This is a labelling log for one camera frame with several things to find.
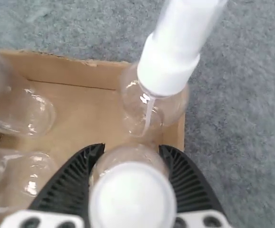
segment spray bottle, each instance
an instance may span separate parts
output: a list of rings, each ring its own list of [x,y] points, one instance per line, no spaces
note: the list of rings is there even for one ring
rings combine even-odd
[[[227,0],[166,0],[139,62],[120,77],[124,125],[153,140],[188,104],[188,80]]]

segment white bottle cap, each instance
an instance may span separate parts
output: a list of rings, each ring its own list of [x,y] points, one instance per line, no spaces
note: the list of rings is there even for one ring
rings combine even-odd
[[[181,92],[200,60],[199,51],[227,0],[167,0],[138,64],[140,83],[150,92]]]
[[[92,228],[171,228],[176,197],[169,181],[156,169],[126,162],[99,179],[88,212]]]

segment gray carpet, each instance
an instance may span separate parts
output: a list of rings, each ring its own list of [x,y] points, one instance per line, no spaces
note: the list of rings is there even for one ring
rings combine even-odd
[[[0,48],[135,61],[162,0],[0,0]],[[235,228],[275,228],[275,0],[230,0],[190,79],[186,153]]]

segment plastic bottle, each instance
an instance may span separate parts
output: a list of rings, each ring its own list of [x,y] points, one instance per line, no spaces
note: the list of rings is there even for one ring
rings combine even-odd
[[[125,144],[105,152],[94,165],[89,178],[89,190],[110,170],[125,162],[148,164],[168,177],[169,170],[160,155],[153,149],[141,144]]]
[[[15,74],[0,56],[0,132],[39,136],[51,128],[54,120],[52,103],[37,94],[30,82]]]
[[[120,77],[124,124],[151,140],[188,104],[188,79],[227,0],[167,0],[141,58]]]
[[[171,228],[177,213],[168,179],[140,162],[113,167],[95,185],[88,206],[92,228]]]

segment screw hole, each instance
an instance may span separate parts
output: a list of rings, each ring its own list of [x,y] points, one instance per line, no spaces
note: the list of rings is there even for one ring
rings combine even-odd
[[[57,228],[75,228],[75,224],[73,222],[64,222],[60,224]]]
[[[215,218],[215,217],[212,217],[212,216],[208,216],[206,217],[204,220],[204,225],[206,227],[211,227],[211,228],[219,228],[219,227],[222,227],[222,224],[221,222]]]
[[[186,222],[182,218],[177,217],[173,228],[188,228],[188,227]]]
[[[37,228],[39,224],[39,218],[29,218],[22,223],[20,228]]]

